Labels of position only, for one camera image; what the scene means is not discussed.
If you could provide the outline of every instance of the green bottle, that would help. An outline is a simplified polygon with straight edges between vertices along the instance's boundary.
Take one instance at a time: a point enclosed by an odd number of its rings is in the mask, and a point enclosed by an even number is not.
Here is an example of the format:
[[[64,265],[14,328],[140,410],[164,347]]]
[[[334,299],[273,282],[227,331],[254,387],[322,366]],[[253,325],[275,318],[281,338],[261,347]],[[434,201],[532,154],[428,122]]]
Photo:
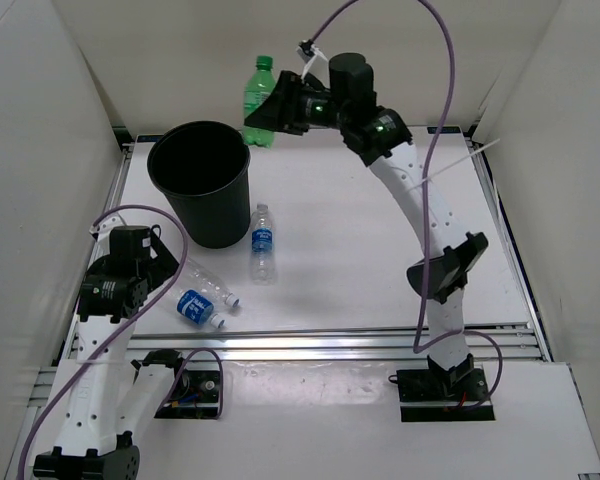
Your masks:
[[[244,89],[244,118],[255,111],[276,86],[276,81],[271,73],[273,58],[266,55],[258,56],[256,60],[256,72],[247,82]],[[260,128],[247,127],[242,129],[242,136],[247,145],[258,145],[260,147],[271,147],[273,145],[274,133]]]

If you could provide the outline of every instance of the gray wall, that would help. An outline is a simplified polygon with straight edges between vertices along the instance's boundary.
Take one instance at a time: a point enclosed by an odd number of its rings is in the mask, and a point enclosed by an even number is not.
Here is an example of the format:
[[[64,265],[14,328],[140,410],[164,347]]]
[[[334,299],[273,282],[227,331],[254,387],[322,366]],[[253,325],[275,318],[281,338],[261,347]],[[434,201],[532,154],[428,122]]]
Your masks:
[[[563,2],[491,137],[553,352],[573,366],[600,452],[600,0]]]
[[[192,119],[240,125],[242,91],[256,55],[273,55],[276,72],[300,71],[295,46],[342,2],[55,0],[100,83],[112,122],[132,133],[159,133]],[[468,127],[486,105],[497,115],[559,3],[434,2],[458,56],[450,123]],[[361,1],[319,45],[331,56],[366,55],[379,101],[407,123],[437,120],[447,89],[446,50],[434,20],[415,0]]]
[[[0,478],[65,334],[120,151],[49,0],[0,0]]]

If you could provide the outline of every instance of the white board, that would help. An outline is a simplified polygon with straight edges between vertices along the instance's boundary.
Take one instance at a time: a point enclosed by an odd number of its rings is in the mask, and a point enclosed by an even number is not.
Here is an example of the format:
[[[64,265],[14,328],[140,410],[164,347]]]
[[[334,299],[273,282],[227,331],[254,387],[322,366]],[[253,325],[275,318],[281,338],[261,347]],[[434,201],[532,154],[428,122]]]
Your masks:
[[[72,360],[60,364],[52,396],[74,368]],[[486,368],[492,381],[495,365]],[[398,393],[386,380],[393,364],[225,369],[221,420],[151,422],[139,443],[138,480],[576,480],[600,473],[566,365],[507,363],[496,421],[436,424],[400,423]],[[53,445],[65,408],[63,401],[43,425],[36,453]]]
[[[413,129],[424,160],[430,135]],[[152,185],[147,156],[153,144],[135,146],[122,204],[144,203],[172,212]],[[461,134],[441,137],[431,172],[468,154]],[[251,205],[269,204],[275,232],[278,283],[262,287],[248,275],[250,242],[209,250],[189,242],[190,255],[218,274],[243,307],[227,314],[227,331],[280,331],[412,327],[420,297],[406,269],[422,258],[411,226],[385,187],[348,151],[337,132],[312,131],[303,138],[278,135],[271,150],[253,149],[249,168]],[[471,271],[465,322],[521,324],[529,312],[509,268],[471,161],[453,167],[436,183],[455,214],[490,246]],[[130,223],[163,225],[163,240],[178,256],[175,228],[158,215],[123,212]],[[191,334],[174,299],[162,300],[139,322],[136,334]]]

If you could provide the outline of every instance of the plastic bottle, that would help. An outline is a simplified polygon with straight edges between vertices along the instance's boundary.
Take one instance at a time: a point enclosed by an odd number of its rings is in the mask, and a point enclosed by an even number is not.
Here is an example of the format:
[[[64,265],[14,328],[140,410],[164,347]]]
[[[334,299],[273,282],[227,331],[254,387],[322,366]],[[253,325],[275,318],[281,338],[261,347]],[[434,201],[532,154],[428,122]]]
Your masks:
[[[251,219],[251,280],[258,285],[275,282],[276,267],[273,256],[273,219],[269,207],[258,204]]]
[[[256,72],[247,82],[244,89],[244,118],[247,118],[269,97],[276,86],[271,69],[273,58],[260,55],[256,59]],[[269,130],[244,126],[242,136],[247,145],[258,145],[270,148],[273,145],[274,133]]]
[[[224,304],[229,308],[235,308],[240,303],[237,295],[231,293],[217,275],[190,258],[187,259],[186,268],[178,279],[178,283],[180,282],[211,300],[216,306]]]
[[[177,306],[178,313],[184,315],[196,325],[202,326],[209,322],[216,328],[224,326],[224,318],[217,313],[213,313],[213,303],[195,290],[179,290],[178,297],[180,298]]]

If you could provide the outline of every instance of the black trash can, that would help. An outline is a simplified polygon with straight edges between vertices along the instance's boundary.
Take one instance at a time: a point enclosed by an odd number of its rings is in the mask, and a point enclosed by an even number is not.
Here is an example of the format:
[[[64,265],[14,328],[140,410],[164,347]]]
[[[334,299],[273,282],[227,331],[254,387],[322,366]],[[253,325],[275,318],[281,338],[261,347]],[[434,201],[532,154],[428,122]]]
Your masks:
[[[228,125],[180,125],[151,149],[147,168],[197,244],[224,248],[249,229],[249,149]]]

